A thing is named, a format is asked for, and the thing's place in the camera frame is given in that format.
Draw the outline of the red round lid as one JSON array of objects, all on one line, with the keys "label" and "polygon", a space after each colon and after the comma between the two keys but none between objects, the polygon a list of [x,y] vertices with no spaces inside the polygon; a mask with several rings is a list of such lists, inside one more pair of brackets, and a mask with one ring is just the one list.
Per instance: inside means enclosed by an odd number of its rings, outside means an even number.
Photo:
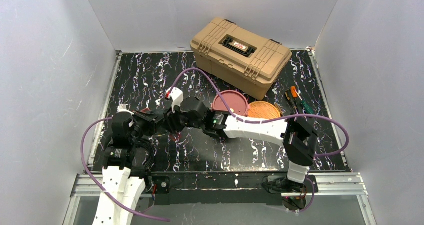
[{"label": "red round lid", "polygon": [[[234,114],[243,117],[248,115],[249,103],[243,94],[235,90],[224,90],[221,91],[220,94]],[[228,111],[219,95],[216,95],[213,102],[211,103],[211,110]]]}]

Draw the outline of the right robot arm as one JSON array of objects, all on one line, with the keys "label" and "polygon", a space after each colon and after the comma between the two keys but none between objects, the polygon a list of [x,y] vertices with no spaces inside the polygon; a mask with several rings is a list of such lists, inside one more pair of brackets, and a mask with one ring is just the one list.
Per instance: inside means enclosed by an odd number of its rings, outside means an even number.
[{"label": "right robot arm", "polygon": [[285,149],[289,160],[287,180],[302,184],[318,145],[318,134],[303,118],[279,119],[267,122],[257,118],[248,122],[246,117],[232,116],[224,111],[212,111],[196,97],[168,97],[172,101],[168,113],[174,130],[196,128],[214,139],[246,138],[279,145]]}]

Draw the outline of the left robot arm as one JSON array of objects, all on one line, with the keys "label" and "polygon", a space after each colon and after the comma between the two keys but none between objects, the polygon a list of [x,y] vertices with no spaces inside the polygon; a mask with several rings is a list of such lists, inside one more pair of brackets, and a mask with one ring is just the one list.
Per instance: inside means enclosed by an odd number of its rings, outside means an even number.
[{"label": "left robot arm", "polygon": [[142,193],[149,181],[151,164],[142,162],[133,166],[137,148],[147,150],[148,158],[154,153],[149,141],[143,138],[142,127],[148,120],[137,120],[137,113],[125,108],[109,118],[111,136],[104,151],[102,180],[93,179],[101,192],[94,225],[130,225],[133,217],[170,222],[169,218],[148,215],[136,211]]}]

